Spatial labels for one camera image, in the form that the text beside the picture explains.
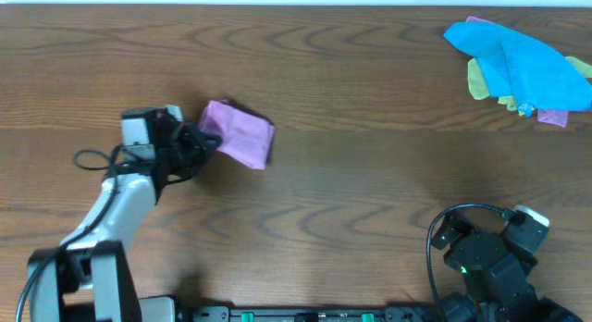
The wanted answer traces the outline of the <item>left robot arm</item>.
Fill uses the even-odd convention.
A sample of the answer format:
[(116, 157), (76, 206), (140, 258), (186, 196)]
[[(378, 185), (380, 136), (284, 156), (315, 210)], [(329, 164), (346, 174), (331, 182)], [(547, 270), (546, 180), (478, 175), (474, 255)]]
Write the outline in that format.
[(16, 320), (179, 321), (171, 296), (140, 298), (127, 250), (165, 187), (193, 179), (220, 135), (175, 117), (124, 118), (122, 142), (107, 155), (101, 191), (58, 246), (33, 252)]

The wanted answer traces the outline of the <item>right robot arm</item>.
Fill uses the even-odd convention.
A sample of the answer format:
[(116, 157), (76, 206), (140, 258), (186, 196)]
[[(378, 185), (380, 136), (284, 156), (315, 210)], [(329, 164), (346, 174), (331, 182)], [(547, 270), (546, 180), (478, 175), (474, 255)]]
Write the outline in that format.
[[(463, 209), (492, 211), (505, 220), (499, 233), (480, 229)], [(489, 204), (458, 204), (436, 216), (426, 237), (426, 266), (435, 307), (425, 321), (581, 322), (551, 299), (539, 298), (527, 281), (537, 265), (535, 252), (546, 239), (550, 221), (523, 205), (513, 210)], [(466, 293), (440, 298), (431, 250), (445, 249), (444, 262), (463, 278)]]

